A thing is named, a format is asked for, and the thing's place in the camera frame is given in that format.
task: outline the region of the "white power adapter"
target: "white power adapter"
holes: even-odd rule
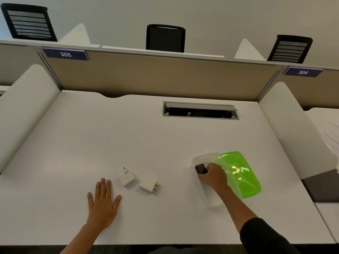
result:
[[[153,191],[157,191],[159,185],[157,184],[157,180],[155,178],[148,177],[141,181],[139,187],[148,193],[152,193]]]
[[[128,169],[125,169],[125,167],[124,172],[119,175],[119,178],[124,187],[126,187],[127,185],[134,181],[134,175]]]

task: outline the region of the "white wall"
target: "white wall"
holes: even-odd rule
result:
[[[339,0],[0,0],[46,6],[60,39],[79,23],[91,42],[145,48],[148,24],[186,29],[185,52],[233,58],[247,38],[267,58],[277,34],[312,37],[304,63],[339,66]],[[10,37],[0,15],[0,37]]]

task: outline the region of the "printed number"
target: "printed number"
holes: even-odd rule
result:
[[[60,54],[62,57],[72,57],[69,52],[61,52]]]

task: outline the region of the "black sleeve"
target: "black sleeve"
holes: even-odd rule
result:
[[[261,218],[252,218],[240,230],[240,240],[248,254],[300,253],[282,235],[278,234]]]

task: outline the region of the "beige partition panel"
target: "beige partition panel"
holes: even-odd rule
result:
[[[276,65],[86,51],[88,61],[47,58],[64,89],[254,101]]]
[[[0,85],[12,85],[33,64],[48,71],[32,46],[0,44]]]
[[[273,85],[284,82],[305,110],[313,107],[339,108],[339,70],[324,69],[317,77],[306,77],[284,75],[286,69],[279,72],[259,101]]]

